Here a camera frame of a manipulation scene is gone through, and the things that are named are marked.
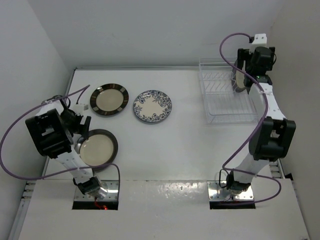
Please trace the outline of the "grey rim plate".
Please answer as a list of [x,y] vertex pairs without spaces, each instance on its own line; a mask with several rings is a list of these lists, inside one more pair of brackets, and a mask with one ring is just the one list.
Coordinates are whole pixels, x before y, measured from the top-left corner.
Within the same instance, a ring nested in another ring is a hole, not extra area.
[[245,75],[235,68],[232,69],[231,86],[234,92],[246,92],[247,88],[244,85]]
[[118,153],[117,138],[108,130],[93,129],[88,132],[88,138],[83,135],[74,144],[75,151],[82,161],[93,167],[95,171],[106,169]]

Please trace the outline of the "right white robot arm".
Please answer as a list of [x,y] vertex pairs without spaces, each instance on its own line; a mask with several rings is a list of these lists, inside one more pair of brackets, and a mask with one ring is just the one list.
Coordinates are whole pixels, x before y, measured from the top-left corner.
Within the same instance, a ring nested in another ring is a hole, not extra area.
[[274,47],[237,51],[236,67],[245,72],[243,84],[260,120],[248,141],[249,153],[226,178],[226,189],[233,194],[246,191],[265,166],[287,155],[296,130],[296,123],[281,112],[267,75],[275,61]]

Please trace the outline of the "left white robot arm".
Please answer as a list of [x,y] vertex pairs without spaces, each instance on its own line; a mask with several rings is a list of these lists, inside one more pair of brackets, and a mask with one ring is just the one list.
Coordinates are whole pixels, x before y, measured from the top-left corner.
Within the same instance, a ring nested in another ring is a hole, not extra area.
[[80,192],[97,200],[105,196],[101,181],[81,159],[73,140],[74,135],[89,137],[91,117],[84,115],[88,108],[79,103],[69,107],[61,95],[56,95],[43,101],[39,112],[25,124],[40,155],[61,163]]

